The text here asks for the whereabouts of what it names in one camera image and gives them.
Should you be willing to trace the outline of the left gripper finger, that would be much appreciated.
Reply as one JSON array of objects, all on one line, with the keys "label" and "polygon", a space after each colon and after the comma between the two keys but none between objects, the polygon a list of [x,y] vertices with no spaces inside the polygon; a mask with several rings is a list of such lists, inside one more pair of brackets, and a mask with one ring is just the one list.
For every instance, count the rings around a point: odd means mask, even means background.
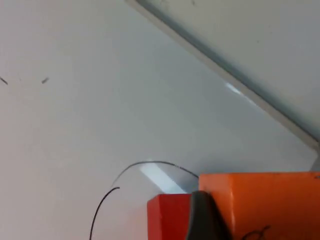
[{"label": "left gripper finger", "polygon": [[213,197],[202,190],[190,199],[187,240],[230,240],[231,233]]}]

